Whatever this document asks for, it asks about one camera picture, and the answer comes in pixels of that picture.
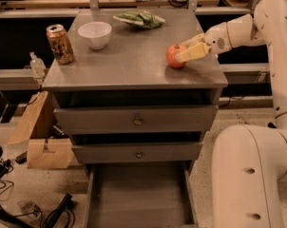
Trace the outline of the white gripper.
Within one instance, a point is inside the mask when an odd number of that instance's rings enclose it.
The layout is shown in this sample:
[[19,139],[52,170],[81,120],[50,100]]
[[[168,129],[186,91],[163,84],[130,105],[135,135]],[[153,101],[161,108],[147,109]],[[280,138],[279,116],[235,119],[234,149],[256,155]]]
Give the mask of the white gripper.
[[249,46],[252,41],[253,18],[250,14],[213,26],[205,33],[200,33],[182,45],[187,48],[175,55],[178,62],[188,62],[205,57],[209,51],[222,54],[232,48]]

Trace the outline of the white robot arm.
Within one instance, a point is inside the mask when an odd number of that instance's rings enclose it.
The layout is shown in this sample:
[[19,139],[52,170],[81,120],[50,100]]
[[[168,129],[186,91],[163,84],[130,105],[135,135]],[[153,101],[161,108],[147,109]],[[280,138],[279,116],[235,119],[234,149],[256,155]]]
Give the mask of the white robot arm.
[[240,46],[267,46],[275,126],[225,128],[214,142],[214,228],[284,228],[277,183],[287,177],[287,0],[260,0],[246,14],[183,43],[187,62]]

